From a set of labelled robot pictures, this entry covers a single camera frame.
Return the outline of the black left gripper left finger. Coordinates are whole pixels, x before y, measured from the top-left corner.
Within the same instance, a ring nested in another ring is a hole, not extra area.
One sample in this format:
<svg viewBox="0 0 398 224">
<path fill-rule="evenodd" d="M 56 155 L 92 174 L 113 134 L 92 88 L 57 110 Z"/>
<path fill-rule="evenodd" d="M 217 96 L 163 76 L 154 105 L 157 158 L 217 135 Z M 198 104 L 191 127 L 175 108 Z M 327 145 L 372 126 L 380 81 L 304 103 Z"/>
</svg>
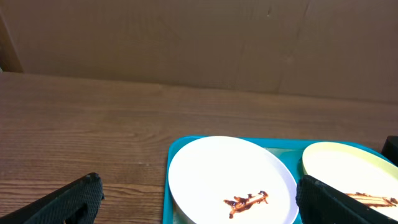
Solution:
<svg viewBox="0 0 398 224">
<path fill-rule="evenodd" d="M 102 180 L 93 172 L 1 217 L 1 224 L 93 224 L 103 199 Z"/>
</svg>

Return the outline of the white plate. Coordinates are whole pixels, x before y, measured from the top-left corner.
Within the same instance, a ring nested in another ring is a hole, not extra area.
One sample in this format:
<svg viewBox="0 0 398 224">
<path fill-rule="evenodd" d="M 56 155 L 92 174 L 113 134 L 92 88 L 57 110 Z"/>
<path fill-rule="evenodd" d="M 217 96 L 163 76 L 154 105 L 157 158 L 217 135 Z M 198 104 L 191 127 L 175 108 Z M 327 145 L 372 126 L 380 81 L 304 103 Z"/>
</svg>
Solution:
<svg viewBox="0 0 398 224">
<path fill-rule="evenodd" d="M 193 223 L 293 223 L 296 181 L 267 149 L 240 138 L 196 139 L 168 169 L 174 202 Z"/>
</svg>

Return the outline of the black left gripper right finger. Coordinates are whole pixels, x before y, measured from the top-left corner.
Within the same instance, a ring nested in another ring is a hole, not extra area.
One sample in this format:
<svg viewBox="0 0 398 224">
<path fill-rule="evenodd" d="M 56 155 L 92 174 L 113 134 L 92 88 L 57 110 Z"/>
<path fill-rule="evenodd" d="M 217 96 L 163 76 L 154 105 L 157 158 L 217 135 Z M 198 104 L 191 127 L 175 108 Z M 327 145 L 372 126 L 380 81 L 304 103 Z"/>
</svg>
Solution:
<svg viewBox="0 0 398 224">
<path fill-rule="evenodd" d="M 310 175 L 299 180 L 295 199 L 303 224 L 397 224 Z"/>
</svg>

